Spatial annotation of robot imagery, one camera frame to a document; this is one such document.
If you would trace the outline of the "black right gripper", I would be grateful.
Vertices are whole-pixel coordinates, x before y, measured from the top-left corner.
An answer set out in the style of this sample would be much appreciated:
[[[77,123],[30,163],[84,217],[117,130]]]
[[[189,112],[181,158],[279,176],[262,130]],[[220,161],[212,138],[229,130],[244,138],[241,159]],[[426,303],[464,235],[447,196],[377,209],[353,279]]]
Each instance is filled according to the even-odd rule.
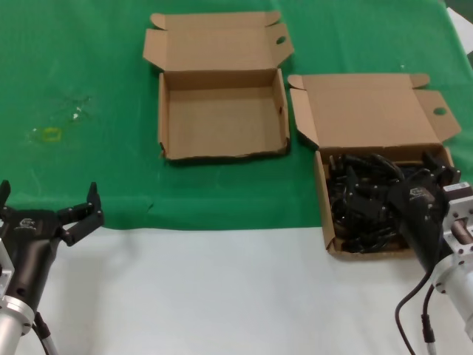
[[[385,219],[387,193],[391,188],[391,208],[397,219],[399,233],[414,251],[427,272],[449,255],[443,238],[442,222],[446,201],[439,185],[460,181],[461,172],[442,158],[423,152],[424,167],[398,182],[398,170],[381,164],[369,169],[346,168],[345,207],[348,215],[361,219]]]

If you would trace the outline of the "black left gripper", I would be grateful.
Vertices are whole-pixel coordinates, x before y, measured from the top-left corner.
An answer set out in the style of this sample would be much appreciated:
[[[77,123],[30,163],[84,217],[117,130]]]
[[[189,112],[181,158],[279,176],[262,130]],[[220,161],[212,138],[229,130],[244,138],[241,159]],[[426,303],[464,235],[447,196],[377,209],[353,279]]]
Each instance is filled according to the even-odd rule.
[[[3,180],[1,239],[14,268],[6,295],[37,309],[61,239],[73,246],[104,224],[101,198],[97,183],[92,182],[85,203],[59,210],[56,217],[52,211],[6,207],[9,195],[10,183]]]

